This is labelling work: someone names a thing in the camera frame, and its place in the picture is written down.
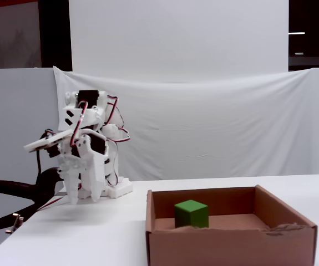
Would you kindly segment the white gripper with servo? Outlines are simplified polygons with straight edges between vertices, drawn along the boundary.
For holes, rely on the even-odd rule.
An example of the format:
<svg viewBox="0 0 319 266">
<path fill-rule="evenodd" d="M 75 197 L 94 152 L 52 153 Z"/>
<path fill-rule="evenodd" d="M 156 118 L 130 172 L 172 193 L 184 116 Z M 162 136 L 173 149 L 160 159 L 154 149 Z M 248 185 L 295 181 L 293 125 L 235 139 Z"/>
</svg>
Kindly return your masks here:
<svg viewBox="0 0 319 266">
<path fill-rule="evenodd" d="M 78 198 L 85 199 L 91 197 L 94 202 L 100 199 L 102 191 L 105 189 L 105 161 L 106 143 L 104 136 L 91 129 L 81 129 L 81 137 L 77 141 L 77 150 L 80 158 L 85 161 L 86 167 L 81 173 L 80 158 L 59 157 L 58 173 L 64 182 L 65 189 L 71 204 L 77 204 Z M 57 146 L 64 139 L 60 133 L 58 138 L 48 148 L 49 157 L 56 157 L 61 152 Z M 82 187 L 78 191 L 79 174 L 81 175 Z"/>
</svg>

